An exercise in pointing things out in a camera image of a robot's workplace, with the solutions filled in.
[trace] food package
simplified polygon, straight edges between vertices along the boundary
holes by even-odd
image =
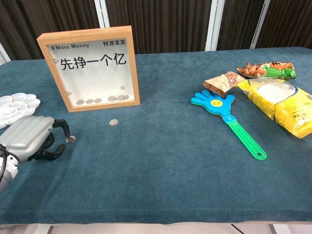
[[[227,91],[244,80],[245,78],[235,72],[227,72],[218,77],[205,80],[203,86],[224,98]]]
[[[241,68],[237,68],[238,72],[249,78],[272,77],[284,80],[296,77],[294,66],[290,62],[266,62],[250,65],[249,62]]]
[[[245,80],[238,87],[270,119],[298,138],[312,133],[312,95],[281,79]]]

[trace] floor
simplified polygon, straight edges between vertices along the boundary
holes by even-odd
[[[0,234],[275,234],[272,225],[268,224],[234,224],[240,231],[231,224],[226,223],[176,223],[170,225],[162,224],[58,224],[38,228],[38,224],[31,225],[1,225]],[[283,234],[312,234],[311,224],[289,224],[283,225],[288,231]]]

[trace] coin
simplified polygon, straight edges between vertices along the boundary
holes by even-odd
[[[102,101],[102,99],[100,99],[100,98],[97,98],[97,99],[94,100],[95,103],[99,103],[101,101]]]
[[[118,101],[121,101],[121,100],[123,100],[124,98],[125,98],[124,95],[119,95],[119,96],[117,97],[117,100],[118,100]]]
[[[79,100],[78,102],[76,102],[77,105],[82,105],[84,104],[84,100]]]
[[[87,104],[91,104],[93,102],[93,99],[88,99],[88,100],[86,100],[86,103]]]
[[[69,138],[66,138],[66,142],[67,143],[72,143],[76,140],[76,137],[75,136],[69,136]]]
[[[114,97],[114,96],[109,96],[109,97],[107,98],[107,100],[109,100],[109,101],[115,101],[115,100],[116,100],[116,97]]]
[[[112,119],[109,121],[109,125],[114,126],[118,124],[118,120],[117,119]]]

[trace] table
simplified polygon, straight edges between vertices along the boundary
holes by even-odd
[[[268,155],[258,161],[190,104],[203,80],[247,61],[291,61],[291,83],[312,93],[312,50],[300,47],[136,55],[141,105],[79,113],[67,112],[44,60],[0,66],[2,96],[36,94],[35,115],[66,119],[77,137],[57,160],[19,166],[0,224],[312,221],[312,135],[294,137],[234,88],[232,114]],[[53,134],[52,150],[65,140]]]

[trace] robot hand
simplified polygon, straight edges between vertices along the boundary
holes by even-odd
[[[63,153],[65,144],[53,153],[45,151],[55,141],[51,131],[57,127],[64,130],[66,142],[75,141],[65,120],[42,116],[22,117],[0,136],[0,193],[17,175],[19,163],[33,158],[55,160]]]

